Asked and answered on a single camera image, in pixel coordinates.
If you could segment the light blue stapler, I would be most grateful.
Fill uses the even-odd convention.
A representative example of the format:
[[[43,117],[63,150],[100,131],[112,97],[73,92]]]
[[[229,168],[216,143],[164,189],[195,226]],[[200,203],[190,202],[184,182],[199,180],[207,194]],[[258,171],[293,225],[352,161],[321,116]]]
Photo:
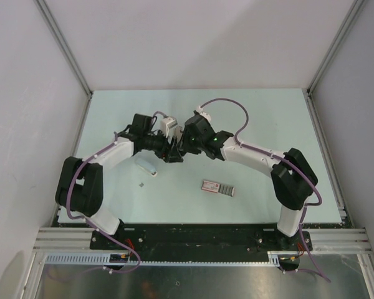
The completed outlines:
[[[156,177],[158,174],[156,167],[145,159],[138,158],[135,160],[135,164],[147,172],[151,177]]]

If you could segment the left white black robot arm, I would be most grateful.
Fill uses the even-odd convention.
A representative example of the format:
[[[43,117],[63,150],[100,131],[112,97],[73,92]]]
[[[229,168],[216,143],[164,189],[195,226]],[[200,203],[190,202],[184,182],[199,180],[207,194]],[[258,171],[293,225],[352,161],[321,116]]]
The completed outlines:
[[[65,159],[55,194],[55,201],[72,220],[82,220],[104,232],[103,241],[112,249],[120,248],[125,233],[119,230],[121,220],[105,207],[104,174],[123,161],[147,150],[164,162],[179,163],[183,158],[177,150],[177,137],[171,131],[176,118],[155,112],[153,116],[136,114],[130,125],[115,132],[106,147],[87,158]]]

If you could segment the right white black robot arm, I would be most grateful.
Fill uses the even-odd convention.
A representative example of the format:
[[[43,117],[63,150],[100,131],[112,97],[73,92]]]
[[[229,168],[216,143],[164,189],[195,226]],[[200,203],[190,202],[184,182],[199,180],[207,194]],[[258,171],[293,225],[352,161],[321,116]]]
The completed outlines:
[[[276,245],[289,250],[297,243],[296,233],[302,225],[307,200],[318,193],[318,179],[301,151],[292,148],[278,152],[243,143],[228,131],[216,132],[200,114],[186,121],[178,149],[182,153],[205,153],[211,159],[241,164],[269,177],[281,204]]]

